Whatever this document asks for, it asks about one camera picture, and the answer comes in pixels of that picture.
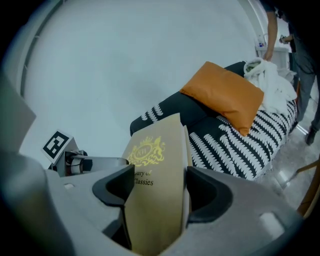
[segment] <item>orange pillow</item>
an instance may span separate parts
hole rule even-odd
[[[220,113],[243,136],[264,98],[263,91],[243,77],[208,61],[180,92]]]

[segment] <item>gray floor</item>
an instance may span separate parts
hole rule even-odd
[[[289,135],[288,142],[279,150],[272,162],[272,171],[258,180],[259,183],[275,192],[295,209],[298,208],[309,188],[315,168],[299,173],[290,182],[288,180],[297,169],[316,161],[320,154],[320,132],[316,135],[311,146],[305,142],[305,133],[309,131],[317,109],[318,90],[312,90],[311,97],[305,116],[299,123],[300,127],[297,127]]]

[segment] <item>black and white square marker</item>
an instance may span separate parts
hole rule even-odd
[[[43,150],[48,154],[49,157],[55,159],[68,140],[69,137],[59,131],[56,131],[55,134],[44,145]]]

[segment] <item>person's hand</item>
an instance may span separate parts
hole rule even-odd
[[[272,55],[273,55],[273,51],[267,50],[266,53],[264,54],[263,59],[269,62],[271,61]]]

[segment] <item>bed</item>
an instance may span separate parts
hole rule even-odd
[[[244,64],[238,62],[226,69],[243,76]],[[272,168],[272,160],[287,142],[297,113],[294,100],[287,107],[288,116],[259,110],[249,134],[242,136],[223,116],[177,92],[134,120],[130,133],[180,113],[189,132],[195,167],[255,180]]]

